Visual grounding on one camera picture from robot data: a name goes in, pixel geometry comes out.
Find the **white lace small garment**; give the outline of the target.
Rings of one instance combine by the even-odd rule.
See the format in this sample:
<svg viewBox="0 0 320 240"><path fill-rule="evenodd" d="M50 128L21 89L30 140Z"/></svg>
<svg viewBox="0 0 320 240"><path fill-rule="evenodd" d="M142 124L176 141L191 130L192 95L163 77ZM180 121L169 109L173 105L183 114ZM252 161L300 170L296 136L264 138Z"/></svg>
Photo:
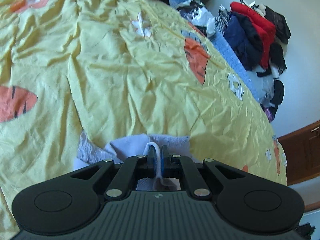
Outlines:
<svg viewBox="0 0 320 240"><path fill-rule="evenodd" d="M161 175L161 147L167 146L169 153L185 155L190 154L189 137L173 137L163 134L138 134L122 137L109 142L104 148L93 144L85 132L80 134L79 146L73 163L73 170L95 164L105 159L111 159L116 164L123 163L128 157L147 155L150 146L156 149L156 176L155 178L140 179L136 189L138 191L177 191L180 183L175 178L163 178Z"/></svg>

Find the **black clothes on pile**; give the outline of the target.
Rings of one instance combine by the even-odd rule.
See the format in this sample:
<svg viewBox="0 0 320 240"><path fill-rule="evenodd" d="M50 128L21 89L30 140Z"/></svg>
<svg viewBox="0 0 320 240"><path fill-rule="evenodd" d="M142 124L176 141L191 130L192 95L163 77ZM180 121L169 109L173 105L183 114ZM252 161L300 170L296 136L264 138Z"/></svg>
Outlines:
<svg viewBox="0 0 320 240"><path fill-rule="evenodd" d="M264 18L273 23L276 28L275 41L270 45L269 65L273 77L277 79L283 71L287 69L284 59L284 51L278 41L284 45L288 45L291 37L291 31L283 15L275 12L264 4L258 5L258 9L263 13Z"/></svg>

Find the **yellow carrot print quilt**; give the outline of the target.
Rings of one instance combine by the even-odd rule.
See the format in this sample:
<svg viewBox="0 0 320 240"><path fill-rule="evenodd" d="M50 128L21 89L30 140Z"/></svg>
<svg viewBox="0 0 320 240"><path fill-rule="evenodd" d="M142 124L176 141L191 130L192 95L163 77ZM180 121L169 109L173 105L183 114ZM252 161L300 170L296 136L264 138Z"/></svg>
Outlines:
<svg viewBox="0 0 320 240"><path fill-rule="evenodd" d="M249 87L212 42L157 0L1 0L1 239L26 187L69 172L85 133L188 136L216 159L287 183Z"/></svg>

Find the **brown wooden door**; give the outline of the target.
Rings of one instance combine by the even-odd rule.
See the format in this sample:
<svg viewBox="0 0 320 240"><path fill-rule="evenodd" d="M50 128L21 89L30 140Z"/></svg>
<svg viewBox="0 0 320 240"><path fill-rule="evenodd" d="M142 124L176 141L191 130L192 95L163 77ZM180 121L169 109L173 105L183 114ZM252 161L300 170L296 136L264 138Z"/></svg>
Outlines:
<svg viewBox="0 0 320 240"><path fill-rule="evenodd" d="M287 159L287 185L319 176L319 121L279 138Z"/></svg>

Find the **navy blue jacket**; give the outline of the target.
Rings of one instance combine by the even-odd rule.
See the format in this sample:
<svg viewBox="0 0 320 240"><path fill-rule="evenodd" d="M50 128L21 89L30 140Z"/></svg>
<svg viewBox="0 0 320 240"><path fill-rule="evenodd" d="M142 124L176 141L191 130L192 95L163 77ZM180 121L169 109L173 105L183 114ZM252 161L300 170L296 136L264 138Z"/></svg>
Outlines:
<svg viewBox="0 0 320 240"><path fill-rule="evenodd" d="M230 13L224 38L246 71L252 71L263 55L263 42L250 19L237 12Z"/></svg>

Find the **black white patterned garment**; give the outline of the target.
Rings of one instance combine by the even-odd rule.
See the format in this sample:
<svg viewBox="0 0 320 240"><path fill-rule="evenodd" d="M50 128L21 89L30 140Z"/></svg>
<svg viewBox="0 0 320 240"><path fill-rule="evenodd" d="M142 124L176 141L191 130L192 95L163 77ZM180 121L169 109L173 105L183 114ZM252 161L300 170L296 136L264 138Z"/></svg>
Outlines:
<svg viewBox="0 0 320 240"><path fill-rule="evenodd" d="M180 15L199 29L205 36L212 37L216 33L215 17L202 4L191 1L189 5L179 7Z"/></svg>

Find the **red puffer jacket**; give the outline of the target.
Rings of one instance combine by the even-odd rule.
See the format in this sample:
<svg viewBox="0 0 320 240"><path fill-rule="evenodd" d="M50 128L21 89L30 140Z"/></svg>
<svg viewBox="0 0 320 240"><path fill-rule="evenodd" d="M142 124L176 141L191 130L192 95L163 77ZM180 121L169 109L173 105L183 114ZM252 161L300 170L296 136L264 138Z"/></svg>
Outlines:
<svg viewBox="0 0 320 240"><path fill-rule="evenodd" d="M259 63L264 69L267 69L269 64L270 46L274 42L276 35L275 25L244 4L232 2L230 6L232 12L247 16L257 31L263 44L263 53Z"/></svg>

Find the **blue bed sheet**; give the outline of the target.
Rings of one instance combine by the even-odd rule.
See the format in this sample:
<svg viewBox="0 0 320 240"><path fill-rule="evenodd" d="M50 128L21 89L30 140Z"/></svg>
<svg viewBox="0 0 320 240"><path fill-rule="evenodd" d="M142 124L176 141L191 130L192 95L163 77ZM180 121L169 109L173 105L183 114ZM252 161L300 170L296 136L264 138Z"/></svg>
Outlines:
<svg viewBox="0 0 320 240"><path fill-rule="evenodd" d="M169 0L170 6L177 9L179 5L186 5L187 2L190 3L192 0ZM210 41L213 46L218 50L218 52L222 55L225 61L234 69L234 71L238 74L238 76L242 79L244 84L249 88L253 97L256 101L258 101L258 93L256 88L253 85L252 79L247 74L243 65L240 63L239 59L236 57L236 54L231 49L230 45L227 43L225 38L219 33L216 32L213 36L211 36Z"/></svg>

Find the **black bag by wall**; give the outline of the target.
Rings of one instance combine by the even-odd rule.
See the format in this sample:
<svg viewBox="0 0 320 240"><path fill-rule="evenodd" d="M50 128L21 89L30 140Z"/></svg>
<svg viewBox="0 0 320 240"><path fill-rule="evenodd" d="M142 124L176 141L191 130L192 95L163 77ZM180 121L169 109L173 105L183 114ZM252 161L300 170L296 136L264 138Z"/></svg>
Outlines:
<svg viewBox="0 0 320 240"><path fill-rule="evenodd" d="M283 83L280 80L274 81L274 96L271 99L268 110L270 113L275 116L278 110L279 105L281 105L285 94L285 88Z"/></svg>

